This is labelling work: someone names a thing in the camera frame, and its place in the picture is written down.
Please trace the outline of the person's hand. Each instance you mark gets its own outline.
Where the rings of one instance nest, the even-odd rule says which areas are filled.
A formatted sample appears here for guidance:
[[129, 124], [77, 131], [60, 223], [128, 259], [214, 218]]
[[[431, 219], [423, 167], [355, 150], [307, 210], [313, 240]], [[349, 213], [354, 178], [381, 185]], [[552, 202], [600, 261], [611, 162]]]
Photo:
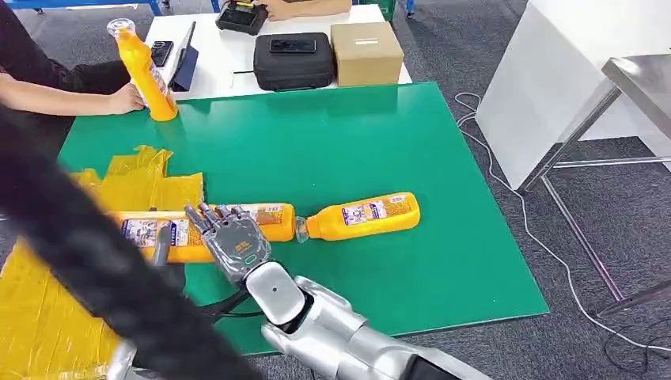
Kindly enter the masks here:
[[272, 21], [284, 21], [292, 18], [291, 4], [283, 0], [258, 0], [258, 6], [263, 6]]
[[142, 96], [132, 83], [127, 83], [113, 94], [108, 95], [107, 113], [123, 115], [146, 107]]

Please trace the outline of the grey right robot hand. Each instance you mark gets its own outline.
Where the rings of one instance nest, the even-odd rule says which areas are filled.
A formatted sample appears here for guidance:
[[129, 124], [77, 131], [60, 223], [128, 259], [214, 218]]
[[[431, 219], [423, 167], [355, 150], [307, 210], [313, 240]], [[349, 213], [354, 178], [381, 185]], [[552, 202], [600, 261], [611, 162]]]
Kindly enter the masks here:
[[239, 205], [184, 206], [201, 241], [227, 280], [240, 287], [256, 267], [269, 260], [271, 245], [252, 215]]

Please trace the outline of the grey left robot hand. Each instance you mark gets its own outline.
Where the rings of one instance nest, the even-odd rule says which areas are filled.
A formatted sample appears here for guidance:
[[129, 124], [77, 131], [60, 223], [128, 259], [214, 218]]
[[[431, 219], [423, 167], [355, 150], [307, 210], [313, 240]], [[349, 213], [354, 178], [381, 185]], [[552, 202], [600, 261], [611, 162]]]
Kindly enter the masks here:
[[161, 226], [157, 232], [156, 244], [150, 263], [155, 267], [164, 266], [171, 247], [172, 223]]

